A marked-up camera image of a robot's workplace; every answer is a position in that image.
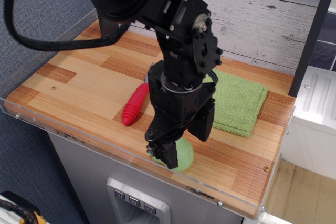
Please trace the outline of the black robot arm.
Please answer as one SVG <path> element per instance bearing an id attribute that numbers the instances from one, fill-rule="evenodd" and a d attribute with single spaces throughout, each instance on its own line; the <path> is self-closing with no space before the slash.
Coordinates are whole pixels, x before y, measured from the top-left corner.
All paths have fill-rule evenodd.
<path id="1" fill-rule="evenodd" d="M 108 21 L 141 22 L 154 29 L 163 59 L 148 71 L 155 116 L 145 139 L 147 152 L 169 169 L 178 166 L 175 142 L 189 131 L 206 141 L 214 120 L 213 72 L 222 50 L 203 0 L 91 0 Z"/>

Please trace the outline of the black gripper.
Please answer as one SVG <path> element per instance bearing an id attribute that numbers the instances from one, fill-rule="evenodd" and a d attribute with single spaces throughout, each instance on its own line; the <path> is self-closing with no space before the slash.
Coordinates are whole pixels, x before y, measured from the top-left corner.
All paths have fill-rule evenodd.
<path id="1" fill-rule="evenodd" d="M 197 77 L 189 86 L 170 82 L 159 61 L 148 71 L 150 102 L 155 116 L 145 133 L 148 144 L 176 141 L 189 131 L 202 142 L 209 138 L 215 115 L 216 74 Z M 176 142 L 162 143 L 154 157 L 168 169 L 178 167 Z"/>

